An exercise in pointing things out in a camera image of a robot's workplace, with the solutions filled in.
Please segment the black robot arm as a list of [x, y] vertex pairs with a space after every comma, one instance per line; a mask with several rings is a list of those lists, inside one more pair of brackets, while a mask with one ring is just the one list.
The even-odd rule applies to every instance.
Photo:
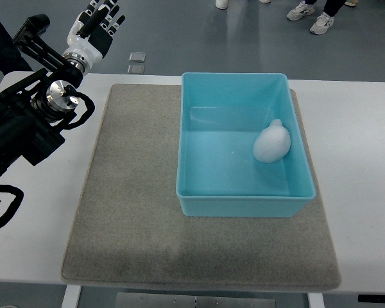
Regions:
[[41, 39], [49, 25], [47, 15], [34, 15], [13, 39], [43, 68], [0, 92], [0, 177], [19, 157], [33, 166], [48, 158], [64, 143], [61, 132], [81, 126], [95, 111], [77, 91], [83, 73]]

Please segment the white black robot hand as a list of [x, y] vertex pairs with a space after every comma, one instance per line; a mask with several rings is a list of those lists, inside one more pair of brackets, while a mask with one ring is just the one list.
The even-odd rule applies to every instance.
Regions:
[[70, 29], [63, 57], [81, 71], [89, 72], [107, 55], [114, 35], [125, 20], [124, 15], [116, 16], [118, 12], [117, 1], [90, 1]]

